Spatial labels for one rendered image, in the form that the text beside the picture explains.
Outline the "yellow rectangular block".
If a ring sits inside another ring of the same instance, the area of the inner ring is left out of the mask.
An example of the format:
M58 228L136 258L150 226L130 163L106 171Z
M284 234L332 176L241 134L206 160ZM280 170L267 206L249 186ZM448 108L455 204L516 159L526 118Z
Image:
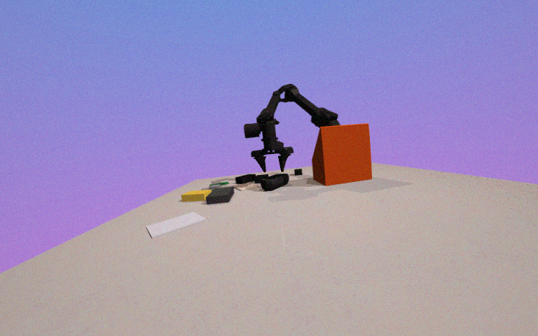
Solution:
M198 190L190 191L181 195L182 202L194 202L194 201L206 201L206 196L211 193L212 190Z

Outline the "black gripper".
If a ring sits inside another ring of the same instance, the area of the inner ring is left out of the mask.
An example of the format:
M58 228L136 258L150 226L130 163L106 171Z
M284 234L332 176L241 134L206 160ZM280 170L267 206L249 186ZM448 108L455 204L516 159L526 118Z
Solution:
M266 172L266 156L264 155L279 153L280 155L278 156L278 159L280 163L280 169L281 172L283 172L287 158L291 155L290 153L294 153L294 149L292 148L292 146L283 148L277 147L277 140L278 137L276 137L276 134L263 136L261 141L263 141L264 148L262 148L262 150L253 150L251 152L251 156L254 157L254 159L258 162L263 172Z

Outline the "dark grey switch panel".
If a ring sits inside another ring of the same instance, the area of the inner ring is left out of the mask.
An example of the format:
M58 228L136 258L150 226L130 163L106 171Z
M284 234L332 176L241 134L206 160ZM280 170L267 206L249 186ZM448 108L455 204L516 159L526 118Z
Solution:
M288 174L275 174L261 179L261 187L265 191L272 191L289 182Z

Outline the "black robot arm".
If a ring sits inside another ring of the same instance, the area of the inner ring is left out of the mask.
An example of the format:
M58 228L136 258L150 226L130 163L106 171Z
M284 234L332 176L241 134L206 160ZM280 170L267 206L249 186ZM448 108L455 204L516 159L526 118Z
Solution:
M284 92L284 98L281 99L280 95ZM267 107L256 117L256 123L244 125L244 137L259 137L259 135L273 135L276 134L275 125L280 122L274 119L277 106L280 102L295 102L308 114L311 115L311 122L313 125L320 127L328 126L340 126L338 122L338 114L328 111L325 108L317 107L312 102L307 100L298 91L298 88L292 84L283 85L280 89L273 92L273 95L268 103Z

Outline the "white flat rectangular card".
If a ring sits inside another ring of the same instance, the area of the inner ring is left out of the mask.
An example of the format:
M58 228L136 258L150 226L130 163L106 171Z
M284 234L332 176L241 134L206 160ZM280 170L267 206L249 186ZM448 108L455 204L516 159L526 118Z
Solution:
M160 223L146 226L146 228L149 231L150 236L152 238L156 238L206 220L206 218L192 212L183 216L178 216L176 218L171 218Z

